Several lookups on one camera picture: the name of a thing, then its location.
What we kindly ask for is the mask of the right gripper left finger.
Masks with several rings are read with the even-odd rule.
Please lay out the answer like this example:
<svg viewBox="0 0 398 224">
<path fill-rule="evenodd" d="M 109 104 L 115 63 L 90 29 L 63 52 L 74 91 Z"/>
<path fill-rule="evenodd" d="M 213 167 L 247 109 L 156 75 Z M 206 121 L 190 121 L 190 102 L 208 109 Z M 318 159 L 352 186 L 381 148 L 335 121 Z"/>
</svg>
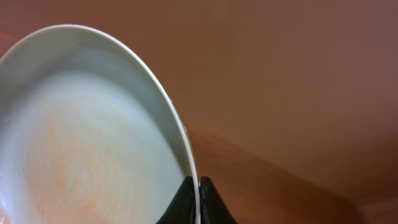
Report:
<svg viewBox="0 0 398 224">
<path fill-rule="evenodd" d="M 165 213 L 156 224 L 194 224 L 195 192 L 192 176 L 184 178 Z"/>
</svg>

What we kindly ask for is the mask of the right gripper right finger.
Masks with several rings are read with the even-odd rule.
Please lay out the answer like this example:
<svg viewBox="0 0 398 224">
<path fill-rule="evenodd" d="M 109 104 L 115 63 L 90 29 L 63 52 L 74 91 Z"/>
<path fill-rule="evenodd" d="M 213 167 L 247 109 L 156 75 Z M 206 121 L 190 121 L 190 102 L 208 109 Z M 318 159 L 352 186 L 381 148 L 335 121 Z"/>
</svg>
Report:
<svg viewBox="0 0 398 224">
<path fill-rule="evenodd" d="M 200 210 L 201 224 L 238 224 L 207 176 L 200 180 Z"/>
</svg>

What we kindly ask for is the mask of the white plate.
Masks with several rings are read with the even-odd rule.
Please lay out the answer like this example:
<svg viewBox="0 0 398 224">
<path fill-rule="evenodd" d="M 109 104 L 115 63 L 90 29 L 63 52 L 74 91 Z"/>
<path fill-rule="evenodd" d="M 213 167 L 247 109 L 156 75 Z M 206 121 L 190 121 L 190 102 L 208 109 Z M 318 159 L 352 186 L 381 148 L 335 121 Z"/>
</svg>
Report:
<svg viewBox="0 0 398 224">
<path fill-rule="evenodd" d="M 50 26 L 1 57 L 2 223 L 156 223 L 187 176 L 199 223 L 185 127 L 114 37 Z"/>
</svg>

